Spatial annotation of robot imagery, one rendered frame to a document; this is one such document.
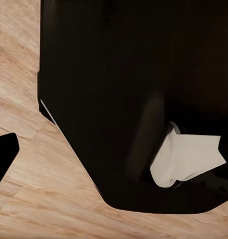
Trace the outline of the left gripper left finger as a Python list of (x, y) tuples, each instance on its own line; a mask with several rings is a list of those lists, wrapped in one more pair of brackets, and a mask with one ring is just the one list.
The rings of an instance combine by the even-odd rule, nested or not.
[(0, 181), (18, 152), (19, 143), (14, 132), (0, 136)]

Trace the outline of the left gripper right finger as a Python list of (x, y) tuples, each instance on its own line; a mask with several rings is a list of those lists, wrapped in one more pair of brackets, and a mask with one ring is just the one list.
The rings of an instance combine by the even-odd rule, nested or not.
[(228, 164), (228, 133), (223, 132), (218, 146), (219, 152)]

